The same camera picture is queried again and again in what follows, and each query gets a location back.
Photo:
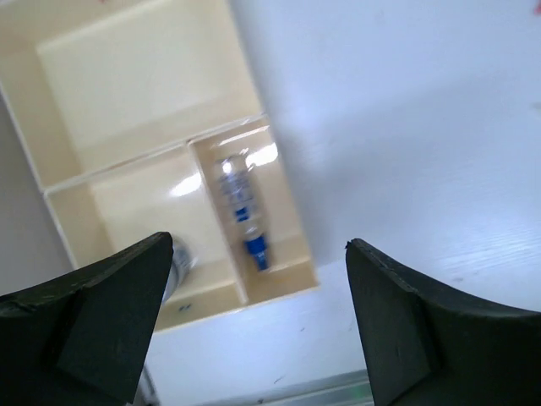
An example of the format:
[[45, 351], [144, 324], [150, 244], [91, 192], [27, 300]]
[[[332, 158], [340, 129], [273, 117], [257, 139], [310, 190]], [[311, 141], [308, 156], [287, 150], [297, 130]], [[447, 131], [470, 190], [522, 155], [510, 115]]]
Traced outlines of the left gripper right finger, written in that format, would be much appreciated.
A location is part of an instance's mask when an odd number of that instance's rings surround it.
[[537, 311], [467, 294], [362, 239], [346, 264], [375, 404], [539, 404]]

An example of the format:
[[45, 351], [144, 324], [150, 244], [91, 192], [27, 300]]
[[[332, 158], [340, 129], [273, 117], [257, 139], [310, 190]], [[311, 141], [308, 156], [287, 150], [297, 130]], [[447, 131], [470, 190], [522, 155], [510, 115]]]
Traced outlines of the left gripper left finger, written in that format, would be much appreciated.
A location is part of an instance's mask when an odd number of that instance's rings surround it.
[[3, 405], [126, 405], [172, 264], [172, 235], [1, 298]]

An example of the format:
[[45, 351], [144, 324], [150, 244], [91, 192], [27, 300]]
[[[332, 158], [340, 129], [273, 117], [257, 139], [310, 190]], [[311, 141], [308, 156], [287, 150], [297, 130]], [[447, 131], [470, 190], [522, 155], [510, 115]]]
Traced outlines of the blue white tape roll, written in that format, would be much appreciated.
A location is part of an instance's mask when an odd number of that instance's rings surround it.
[[179, 237], [172, 237], [172, 263], [161, 303], [165, 304], [195, 265], [195, 258], [188, 245]]

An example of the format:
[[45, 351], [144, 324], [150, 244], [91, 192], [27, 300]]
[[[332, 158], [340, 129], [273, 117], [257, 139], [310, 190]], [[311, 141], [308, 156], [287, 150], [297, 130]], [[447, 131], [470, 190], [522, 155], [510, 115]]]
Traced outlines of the blue cap glue bottle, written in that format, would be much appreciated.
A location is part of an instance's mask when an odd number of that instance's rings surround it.
[[246, 254], [258, 272], [269, 270], [263, 214], [245, 155], [238, 153], [221, 157], [215, 165], [221, 196], [239, 231]]

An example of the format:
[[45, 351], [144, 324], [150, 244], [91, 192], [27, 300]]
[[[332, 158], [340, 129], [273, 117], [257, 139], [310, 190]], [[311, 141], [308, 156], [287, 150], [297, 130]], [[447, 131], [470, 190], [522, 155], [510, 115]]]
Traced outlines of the cream compartment organizer tray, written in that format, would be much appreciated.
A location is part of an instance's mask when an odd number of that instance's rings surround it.
[[[196, 262], [156, 330], [315, 288], [312, 255], [225, 1], [4, 1], [1, 93], [74, 268], [158, 231]], [[258, 272], [216, 160], [242, 153]]]

